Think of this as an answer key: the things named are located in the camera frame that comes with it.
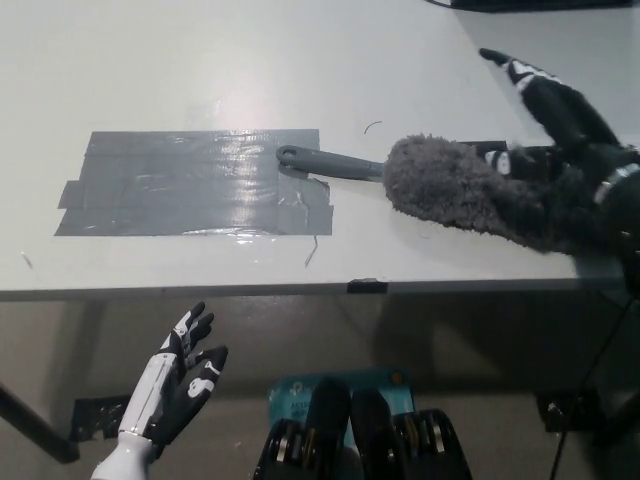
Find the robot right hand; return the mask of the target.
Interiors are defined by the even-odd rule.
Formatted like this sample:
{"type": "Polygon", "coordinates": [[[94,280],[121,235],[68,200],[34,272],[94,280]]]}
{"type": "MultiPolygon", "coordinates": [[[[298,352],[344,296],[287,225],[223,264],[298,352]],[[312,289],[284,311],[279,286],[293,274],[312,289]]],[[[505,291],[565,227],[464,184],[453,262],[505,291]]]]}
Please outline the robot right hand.
{"type": "Polygon", "coordinates": [[[584,176],[594,202],[612,211],[639,208],[639,152],[623,144],[578,90],[524,60],[481,48],[501,68],[521,101],[584,176]]]}

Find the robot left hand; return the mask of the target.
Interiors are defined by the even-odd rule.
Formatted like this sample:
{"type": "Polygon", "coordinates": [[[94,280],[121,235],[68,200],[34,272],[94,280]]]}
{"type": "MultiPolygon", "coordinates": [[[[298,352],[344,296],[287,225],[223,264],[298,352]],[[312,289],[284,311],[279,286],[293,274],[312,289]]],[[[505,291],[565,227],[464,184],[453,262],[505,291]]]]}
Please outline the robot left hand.
{"type": "Polygon", "coordinates": [[[228,348],[197,344],[211,333],[212,313],[203,302],[189,309],[149,359],[118,429],[118,440],[153,463],[209,400],[224,369],[228,348]]]}

